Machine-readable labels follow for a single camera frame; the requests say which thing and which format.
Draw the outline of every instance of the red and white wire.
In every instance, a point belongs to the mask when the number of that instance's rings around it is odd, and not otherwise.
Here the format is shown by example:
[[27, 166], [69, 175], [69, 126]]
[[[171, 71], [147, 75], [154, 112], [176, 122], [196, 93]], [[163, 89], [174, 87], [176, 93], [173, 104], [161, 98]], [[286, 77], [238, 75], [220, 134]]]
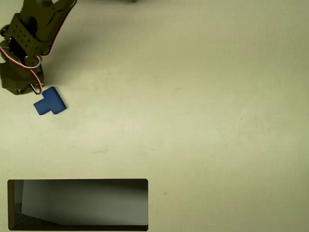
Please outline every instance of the red and white wire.
[[31, 74], [33, 75], [34, 79], [36, 80], [36, 82], [37, 82], [37, 84], [38, 84], [38, 87], [39, 87], [40, 91], [37, 92], [37, 91], [35, 90], [35, 87], [34, 87], [33, 85], [30, 85], [30, 86], [31, 86], [33, 92], [34, 92], [36, 95], [42, 94], [42, 92], [43, 92], [42, 84], [41, 84], [41, 82], [40, 82], [38, 76], [37, 76], [37, 75], [35, 74], [35, 72], [33, 71], [33, 69], [36, 69], [36, 68], [38, 68], [38, 67], [41, 65], [41, 62], [42, 62], [42, 61], [41, 61], [40, 57], [39, 57], [39, 56], [36, 56], [36, 59], [38, 60], [38, 64], [37, 64], [36, 66], [32, 66], [32, 67], [25, 66], [25, 65], [23, 65], [21, 62], [18, 62], [18, 61], [14, 60], [13, 58], [11, 58], [10, 56], [7, 55], [7, 53], [5, 52], [5, 50], [9, 50], [9, 49], [10, 49], [10, 48], [8, 48], [8, 47], [0, 47], [0, 52], [1, 52], [1, 53], [5, 56], [5, 58], [7, 58], [10, 62], [12, 62], [12, 63], [18, 65], [19, 67], [21, 67], [21, 68], [23, 68], [23, 69], [27, 69], [27, 70], [29, 70], [29, 71], [31, 72]]

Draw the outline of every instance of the blue plastic piece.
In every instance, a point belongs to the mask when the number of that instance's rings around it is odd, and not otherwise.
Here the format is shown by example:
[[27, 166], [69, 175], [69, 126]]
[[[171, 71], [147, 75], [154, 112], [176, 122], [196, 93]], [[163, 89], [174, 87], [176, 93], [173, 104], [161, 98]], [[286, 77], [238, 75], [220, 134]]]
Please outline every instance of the blue plastic piece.
[[57, 115], [67, 108], [55, 87], [50, 87], [43, 91], [42, 95], [44, 99], [34, 104], [39, 115], [45, 115], [49, 111], [52, 111], [54, 115]]

